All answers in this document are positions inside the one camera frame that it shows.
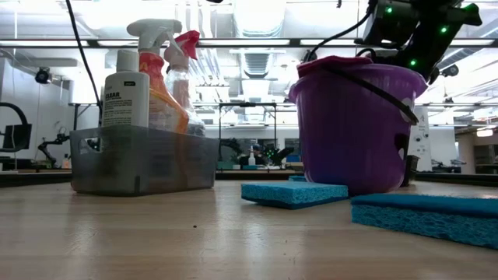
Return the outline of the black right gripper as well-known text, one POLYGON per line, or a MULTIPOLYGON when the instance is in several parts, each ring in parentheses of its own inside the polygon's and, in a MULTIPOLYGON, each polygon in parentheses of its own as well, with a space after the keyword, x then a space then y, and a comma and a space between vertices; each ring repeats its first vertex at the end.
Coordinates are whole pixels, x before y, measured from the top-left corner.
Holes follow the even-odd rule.
POLYGON ((418 72, 427 83, 436 81, 440 60, 434 50, 440 4, 436 1, 372 1, 363 33, 366 45, 380 47, 374 62, 418 72))

